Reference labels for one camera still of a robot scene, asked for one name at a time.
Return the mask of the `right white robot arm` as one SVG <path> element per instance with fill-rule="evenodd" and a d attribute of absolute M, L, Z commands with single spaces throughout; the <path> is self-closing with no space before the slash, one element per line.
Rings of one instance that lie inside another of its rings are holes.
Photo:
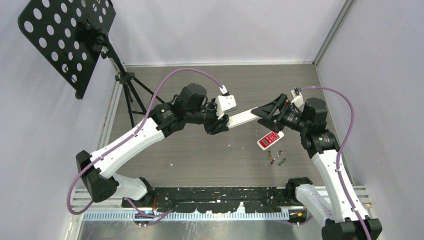
<path fill-rule="evenodd" d="M 291 178 L 286 184 L 285 198 L 291 205 L 304 205 L 321 226 L 324 240 L 376 240 L 383 227 L 379 219 L 370 217 L 359 201 L 341 161 L 341 147 L 327 129 L 328 109 L 324 100 L 308 98 L 300 110 L 286 94 L 251 113 L 258 123 L 277 132 L 290 128 L 299 132 L 302 147 L 318 169 L 329 201 L 318 194 L 307 177 Z"/>

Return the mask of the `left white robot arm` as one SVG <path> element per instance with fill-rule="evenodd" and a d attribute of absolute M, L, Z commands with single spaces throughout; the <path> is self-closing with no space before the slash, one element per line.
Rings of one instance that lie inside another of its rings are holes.
<path fill-rule="evenodd" d="M 80 178 L 91 199 L 100 203 L 112 196 L 134 200 L 141 207 L 153 202 L 153 189 L 143 177 L 130 178 L 117 170 L 147 147 L 184 129 L 186 124 L 203 125 L 207 134 L 228 131 L 228 111 L 236 108 L 228 92 L 208 100 L 206 89 L 195 83 L 185 86 L 172 101 L 156 105 L 133 129 L 109 145 L 76 160 Z"/>

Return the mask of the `long white remote control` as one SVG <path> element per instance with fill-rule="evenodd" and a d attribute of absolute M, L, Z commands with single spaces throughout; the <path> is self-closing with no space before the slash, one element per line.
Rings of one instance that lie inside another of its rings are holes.
<path fill-rule="evenodd" d="M 226 126 L 229 129 L 232 129 L 232 128 L 241 126 L 243 124 L 259 120 L 260 117 L 252 113 L 252 110 L 254 109 L 256 108 L 251 108 L 249 110 L 230 116 Z"/>

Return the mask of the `green battery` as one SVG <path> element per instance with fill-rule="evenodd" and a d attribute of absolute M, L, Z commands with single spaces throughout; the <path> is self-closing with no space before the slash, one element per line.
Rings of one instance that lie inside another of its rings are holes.
<path fill-rule="evenodd" d="M 281 166 L 284 162 L 286 161 L 286 159 L 285 158 L 283 158 L 279 163 L 278 163 L 278 166 Z"/>

